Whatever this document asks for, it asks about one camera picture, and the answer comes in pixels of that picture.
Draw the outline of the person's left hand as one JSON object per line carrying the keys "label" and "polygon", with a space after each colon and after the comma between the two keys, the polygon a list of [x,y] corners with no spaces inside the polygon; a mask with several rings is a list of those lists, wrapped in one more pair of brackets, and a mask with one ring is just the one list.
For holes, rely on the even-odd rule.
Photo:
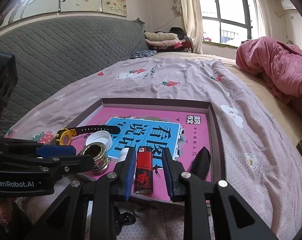
{"label": "person's left hand", "polygon": [[0,223],[8,226],[17,215],[17,198],[6,198],[0,200]]}

